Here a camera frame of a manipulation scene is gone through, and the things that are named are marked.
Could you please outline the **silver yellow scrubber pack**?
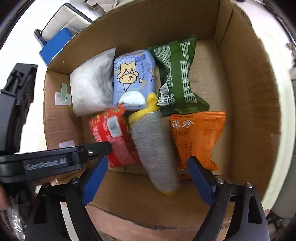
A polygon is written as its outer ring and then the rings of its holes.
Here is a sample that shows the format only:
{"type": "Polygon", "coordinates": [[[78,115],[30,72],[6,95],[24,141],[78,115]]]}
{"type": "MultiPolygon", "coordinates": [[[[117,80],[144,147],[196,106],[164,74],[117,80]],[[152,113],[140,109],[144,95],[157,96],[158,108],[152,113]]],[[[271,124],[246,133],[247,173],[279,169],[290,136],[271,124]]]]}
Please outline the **silver yellow scrubber pack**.
{"type": "Polygon", "coordinates": [[[172,196],[179,187],[178,153],[169,118],[162,115],[157,102],[157,95],[151,92],[145,108],[128,117],[130,135],[153,185],[172,196]]]}

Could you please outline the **orange snack bag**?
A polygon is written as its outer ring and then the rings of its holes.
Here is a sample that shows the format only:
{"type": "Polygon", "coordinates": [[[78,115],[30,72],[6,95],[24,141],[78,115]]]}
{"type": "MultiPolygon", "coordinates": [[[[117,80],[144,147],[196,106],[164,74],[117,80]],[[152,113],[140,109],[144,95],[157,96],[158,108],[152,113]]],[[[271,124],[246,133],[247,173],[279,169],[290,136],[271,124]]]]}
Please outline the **orange snack bag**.
{"type": "Polygon", "coordinates": [[[196,156],[202,166],[210,171],[220,169],[211,160],[211,152],[224,129],[224,111],[172,114],[169,121],[173,141],[178,150],[177,171],[180,180],[190,178],[188,158],[191,156],[196,156]]]}

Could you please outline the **white puffer jacket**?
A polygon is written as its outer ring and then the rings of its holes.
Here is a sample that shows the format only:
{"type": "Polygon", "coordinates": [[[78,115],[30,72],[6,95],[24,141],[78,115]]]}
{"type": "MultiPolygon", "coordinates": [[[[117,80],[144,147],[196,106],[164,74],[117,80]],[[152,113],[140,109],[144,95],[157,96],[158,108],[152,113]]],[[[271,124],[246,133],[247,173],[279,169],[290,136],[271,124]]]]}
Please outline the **white puffer jacket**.
{"type": "Polygon", "coordinates": [[[90,9],[102,8],[106,13],[133,0],[84,0],[83,3],[90,9]]]}

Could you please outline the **white chair with black frame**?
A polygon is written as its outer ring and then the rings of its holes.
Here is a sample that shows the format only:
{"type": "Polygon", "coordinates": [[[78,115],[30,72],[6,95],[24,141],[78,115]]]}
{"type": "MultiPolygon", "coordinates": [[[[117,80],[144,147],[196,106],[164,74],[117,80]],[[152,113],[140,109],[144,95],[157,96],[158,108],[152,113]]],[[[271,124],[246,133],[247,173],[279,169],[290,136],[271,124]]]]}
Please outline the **white chair with black frame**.
{"type": "Polygon", "coordinates": [[[36,29],[34,36],[44,47],[60,30],[66,28],[71,37],[93,21],[70,3],[64,3],[51,17],[43,30],[36,29]]]}

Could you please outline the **blue cartoon tissue pack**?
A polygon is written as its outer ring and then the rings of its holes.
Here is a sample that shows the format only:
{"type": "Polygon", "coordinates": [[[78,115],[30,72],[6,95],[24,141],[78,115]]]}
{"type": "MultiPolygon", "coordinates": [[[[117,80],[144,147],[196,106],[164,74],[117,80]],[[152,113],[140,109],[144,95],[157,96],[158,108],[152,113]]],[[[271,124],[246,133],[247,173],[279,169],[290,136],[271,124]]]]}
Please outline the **blue cartoon tissue pack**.
{"type": "Polygon", "coordinates": [[[156,92],[156,63],[147,50],[138,50],[114,60],[113,105],[140,110],[150,93],[156,92]]]}

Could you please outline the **green snack bag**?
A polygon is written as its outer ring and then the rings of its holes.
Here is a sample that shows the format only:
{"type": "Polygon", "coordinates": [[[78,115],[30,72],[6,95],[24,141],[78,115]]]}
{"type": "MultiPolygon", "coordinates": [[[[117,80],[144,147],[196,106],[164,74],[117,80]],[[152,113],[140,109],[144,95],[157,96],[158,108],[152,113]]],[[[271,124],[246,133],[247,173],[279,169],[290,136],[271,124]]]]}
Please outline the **green snack bag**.
{"type": "Polygon", "coordinates": [[[210,105],[191,90],[189,72],[196,49],[196,38],[149,47],[159,68],[161,87],[157,106],[163,115],[208,111],[210,105]]]}

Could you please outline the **white soft pack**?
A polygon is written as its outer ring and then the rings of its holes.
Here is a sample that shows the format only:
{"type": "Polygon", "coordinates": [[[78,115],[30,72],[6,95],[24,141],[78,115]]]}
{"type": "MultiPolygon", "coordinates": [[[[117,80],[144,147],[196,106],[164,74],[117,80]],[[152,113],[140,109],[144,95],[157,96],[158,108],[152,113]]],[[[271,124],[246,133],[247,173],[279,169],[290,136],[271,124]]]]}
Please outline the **white soft pack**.
{"type": "Polygon", "coordinates": [[[115,48],[106,50],[70,74],[73,110],[77,116],[98,113],[112,107],[115,52],[115,48]]]}

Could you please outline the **red snack bag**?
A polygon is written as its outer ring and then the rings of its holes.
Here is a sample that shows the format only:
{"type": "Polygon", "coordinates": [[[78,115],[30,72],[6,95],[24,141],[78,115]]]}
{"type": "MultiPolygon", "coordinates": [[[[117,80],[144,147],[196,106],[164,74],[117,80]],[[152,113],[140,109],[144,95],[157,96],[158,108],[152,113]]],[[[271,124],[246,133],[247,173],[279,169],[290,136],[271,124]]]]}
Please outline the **red snack bag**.
{"type": "Polygon", "coordinates": [[[110,168],[140,163],[124,117],[125,111],[126,108],[121,103],[97,114],[89,121],[89,127],[95,140],[111,143],[112,152],[107,156],[110,168]]]}

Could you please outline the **blue folded mat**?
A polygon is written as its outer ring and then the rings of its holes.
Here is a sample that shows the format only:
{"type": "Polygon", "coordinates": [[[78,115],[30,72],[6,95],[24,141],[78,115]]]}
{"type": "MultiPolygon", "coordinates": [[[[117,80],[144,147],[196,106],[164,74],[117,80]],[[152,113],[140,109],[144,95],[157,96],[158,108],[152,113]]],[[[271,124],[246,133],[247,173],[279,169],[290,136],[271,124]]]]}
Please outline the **blue folded mat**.
{"type": "Polygon", "coordinates": [[[72,35],[69,30],[63,28],[41,49],[39,54],[47,66],[71,38],[72,35]]]}

